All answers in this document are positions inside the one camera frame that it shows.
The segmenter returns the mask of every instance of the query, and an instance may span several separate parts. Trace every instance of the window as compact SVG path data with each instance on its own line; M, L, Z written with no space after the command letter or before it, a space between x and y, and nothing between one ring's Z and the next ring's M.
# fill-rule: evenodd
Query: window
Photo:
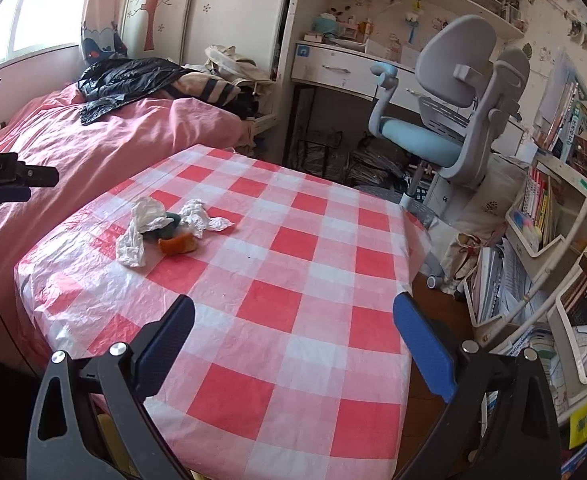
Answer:
M80 41L85 0L2 0L0 63L43 48Z

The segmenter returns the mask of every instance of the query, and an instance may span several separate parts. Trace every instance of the white tissue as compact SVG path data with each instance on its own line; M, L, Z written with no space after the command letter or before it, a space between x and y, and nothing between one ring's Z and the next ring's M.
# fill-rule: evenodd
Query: white tissue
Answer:
M127 231L116 240L116 260L126 267L144 267L142 233L167 227L173 220L167 218L164 206L149 197L139 198L132 207L132 219ZM226 218L209 218L202 200L190 200L180 210L183 232L202 238L203 232L222 231L234 225Z
M182 218L180 225L185 226L187 232L193 234L196 238L202 238L203 232L223 231L227 227L234 225L226 218L209 218L202 200L190 200L178 213Z

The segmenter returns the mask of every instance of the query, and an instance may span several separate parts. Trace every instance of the blue gripper pad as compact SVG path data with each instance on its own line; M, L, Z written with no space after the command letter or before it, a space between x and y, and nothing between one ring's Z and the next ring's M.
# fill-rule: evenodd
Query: blue gripper pad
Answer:
M160 391L162 383L194 327L196 308L188 296L179 296L159 321L147 323L132 341L144 344L134 364L135 391L141 402Z
M408 293L393 300L393 322L411 352L429 391L449 404L457 389L453 357Z

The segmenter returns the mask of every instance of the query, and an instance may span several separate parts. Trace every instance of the checkered tablecloth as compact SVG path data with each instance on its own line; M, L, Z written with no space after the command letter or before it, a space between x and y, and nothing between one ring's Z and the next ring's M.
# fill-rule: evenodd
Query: checkered tablecloth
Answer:
M128 269L114 244L132 202L202 199L235 227L191 254ZM178 294L196 324L147 410L177 457L214 479L391 478L411 358L391 317L428 240L395 204L195 146L104 194L16 267L51 349L103 353Z

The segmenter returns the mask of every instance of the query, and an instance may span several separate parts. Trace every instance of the drawer handle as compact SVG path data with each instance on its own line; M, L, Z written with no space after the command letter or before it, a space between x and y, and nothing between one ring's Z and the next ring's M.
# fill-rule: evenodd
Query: drawer handle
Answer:
M344 74L350 74L351 71L347 70L346 68L340 68L338 66L331 66L331 65L322 65L323 68L326 68L327 70L335 70L336 72L342 72Z

